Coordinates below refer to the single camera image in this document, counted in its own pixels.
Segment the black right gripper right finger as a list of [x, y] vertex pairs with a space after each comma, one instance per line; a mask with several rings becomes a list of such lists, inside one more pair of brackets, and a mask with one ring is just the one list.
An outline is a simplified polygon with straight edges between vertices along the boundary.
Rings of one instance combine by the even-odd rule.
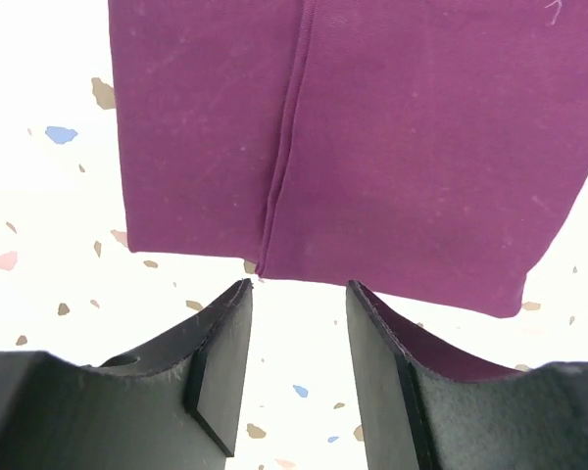
[[346, 292], [371, 469], [588, 469], [588, 362], [523, 372], [465, 352]]

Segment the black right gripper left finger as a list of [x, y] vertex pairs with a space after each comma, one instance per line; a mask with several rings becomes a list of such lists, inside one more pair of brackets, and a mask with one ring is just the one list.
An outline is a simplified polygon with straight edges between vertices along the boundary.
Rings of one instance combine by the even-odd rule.
[[235, 452], [252, 325], [243, 279], [98, 367], [0, 352], [0, 470], [222, 469]]

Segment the purple cloth wrap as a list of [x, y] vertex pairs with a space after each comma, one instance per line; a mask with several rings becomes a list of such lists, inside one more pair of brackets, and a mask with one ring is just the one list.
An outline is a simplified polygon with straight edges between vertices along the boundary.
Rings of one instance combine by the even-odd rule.
[[113, 1], [127, 243], [506, 318], [588, 176], [588, 1]]

